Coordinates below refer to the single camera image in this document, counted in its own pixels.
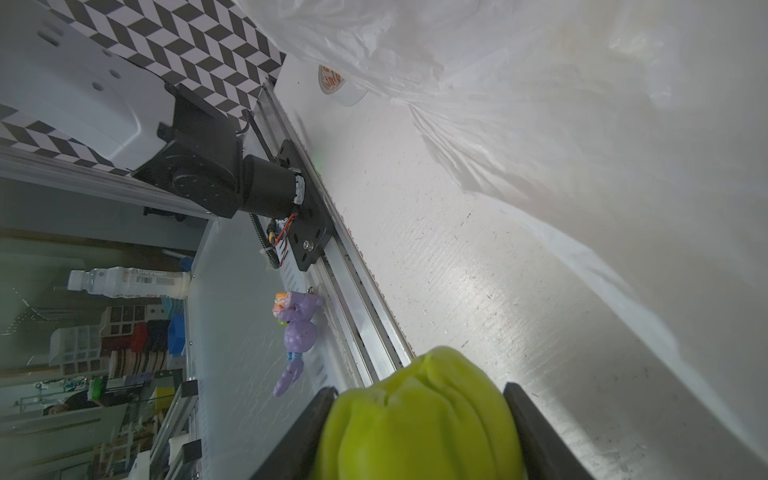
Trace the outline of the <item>green chayote fake fruit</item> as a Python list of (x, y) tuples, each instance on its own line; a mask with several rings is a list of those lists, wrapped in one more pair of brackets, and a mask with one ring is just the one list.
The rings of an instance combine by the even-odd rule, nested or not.
[(435, 347), (335, 400), (313, 479), (522, 479), (513, 415), (494, 382), (459, 351)]

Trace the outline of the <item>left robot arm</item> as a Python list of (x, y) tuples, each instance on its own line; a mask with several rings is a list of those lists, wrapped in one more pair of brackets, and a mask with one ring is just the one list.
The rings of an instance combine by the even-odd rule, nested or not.
[(37, 1), (1, 4), (1, 102), (219, 217), (284, 219), (308, 197), (302, 173), (245, 154), (229, 119), (189, 88), (97, 45)]

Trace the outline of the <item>white storage drawer rack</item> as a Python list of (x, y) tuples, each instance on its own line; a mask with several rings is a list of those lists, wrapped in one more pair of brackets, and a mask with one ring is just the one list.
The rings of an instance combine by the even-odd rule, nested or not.
[(50, 337), (49, 365), (65, 377), (103, 372), (101, 351), (99, 326), (60, 328)]

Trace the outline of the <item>purple octopus toy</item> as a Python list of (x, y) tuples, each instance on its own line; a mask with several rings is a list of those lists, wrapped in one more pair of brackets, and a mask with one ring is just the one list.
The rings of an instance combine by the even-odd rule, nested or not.
[(272, 313), (285, 327), (283, 343), (287, 366), (273, 389), (274, 397), (282, 396), (300, 379), (304, 370), (303, 354), (313, 348), (318, 337), (312, 318), (323, 304), (324, 300), (313, 293), (289, 291), (275, 295)]

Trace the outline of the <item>white plastic bottle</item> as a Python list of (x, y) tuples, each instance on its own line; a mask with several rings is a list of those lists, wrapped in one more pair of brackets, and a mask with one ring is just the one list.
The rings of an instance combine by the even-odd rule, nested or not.
[(72, 270), (68, 291), (84, 291), (91, 295), (114, 299), (171, 298), (188, 296), (192, 275), (139, 268), (111, 267)]

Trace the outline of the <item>white plastic bag fruit print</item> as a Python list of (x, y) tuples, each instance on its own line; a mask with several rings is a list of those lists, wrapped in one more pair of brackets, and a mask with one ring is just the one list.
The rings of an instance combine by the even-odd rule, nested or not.
[(282, 51), (409, 109), (767, 455), (763, 1), (244, 1)]

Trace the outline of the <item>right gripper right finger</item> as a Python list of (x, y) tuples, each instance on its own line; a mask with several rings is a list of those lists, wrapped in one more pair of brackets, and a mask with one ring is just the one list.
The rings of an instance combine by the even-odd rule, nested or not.
[(529, 479), (594, 479), (519, 384), (507, 383), (503, 395), (515, 421)]

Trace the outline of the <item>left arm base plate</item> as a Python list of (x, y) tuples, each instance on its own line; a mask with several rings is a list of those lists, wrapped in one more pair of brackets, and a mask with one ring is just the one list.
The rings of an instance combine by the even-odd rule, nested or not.
[(277, 159), (289, 168), (296, 170), (304, 180), (305, 193), (303, 203), (298, 207), (288, 233), (297, 267), (306, 272), (324, 254), (324, 248), (333, 237), (335, 228), (329, 211), (318, 191), (310, 172), (303, 163), (300, 150), (291, 140), (284, 140), (277, 154)]

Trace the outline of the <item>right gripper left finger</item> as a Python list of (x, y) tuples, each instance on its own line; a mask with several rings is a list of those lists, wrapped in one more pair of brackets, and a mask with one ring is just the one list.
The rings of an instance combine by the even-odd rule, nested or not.
[(337, 397), (334, 387), (321, 388), (250, 479), (308, 479), (323, 428)]

